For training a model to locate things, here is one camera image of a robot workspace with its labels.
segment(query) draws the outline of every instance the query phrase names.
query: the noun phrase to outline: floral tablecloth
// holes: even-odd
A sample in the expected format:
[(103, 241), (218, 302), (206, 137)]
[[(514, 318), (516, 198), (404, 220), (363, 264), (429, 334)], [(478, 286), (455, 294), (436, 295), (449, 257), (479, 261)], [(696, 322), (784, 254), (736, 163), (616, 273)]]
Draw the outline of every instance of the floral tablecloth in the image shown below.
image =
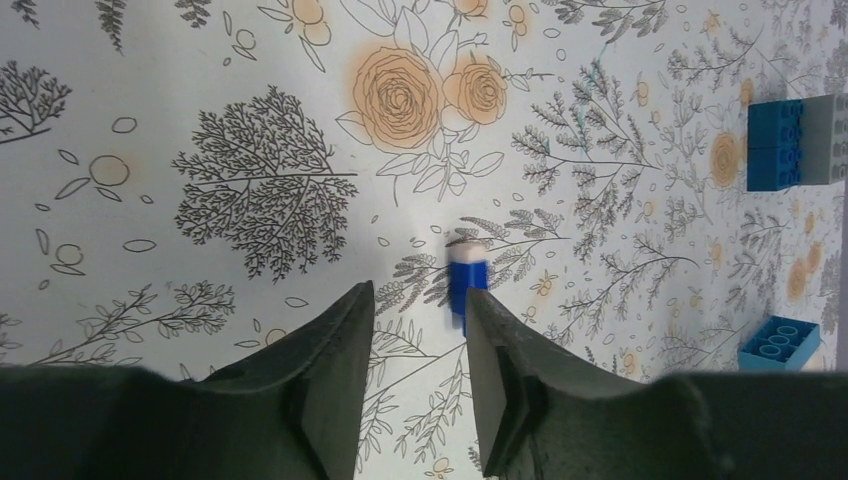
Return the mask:
[(479, 478), (477, 239), (618, 375), (833, 367), (843, 186), (747, 193), (746, 110), (845, 89), (846, 0), (4, 1), (3, 362), (202, 379), (373, 279), (357, 478)]

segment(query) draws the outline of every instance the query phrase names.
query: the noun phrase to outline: blue object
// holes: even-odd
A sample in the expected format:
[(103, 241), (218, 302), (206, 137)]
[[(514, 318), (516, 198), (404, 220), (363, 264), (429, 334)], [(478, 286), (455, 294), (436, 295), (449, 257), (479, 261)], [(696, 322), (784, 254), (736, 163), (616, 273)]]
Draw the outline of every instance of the blue object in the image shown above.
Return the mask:
[(451, 262), (449, 265), (451, 311), (462, 317), (462, 336), (465, 336), (465, 297), (469, 287), (489, 289), (488, 264)]
[(801, 140), (801, 100), (758, 103), (748, 107), (748, 149), (798, 146)]
[(748, 150), (748, 191), (776, 192), (801, 183), (803, 152), (798, 146)]
[(820, 343), (815, 323), (772, 316), (739, 349), (739, 370), (800, 371)]

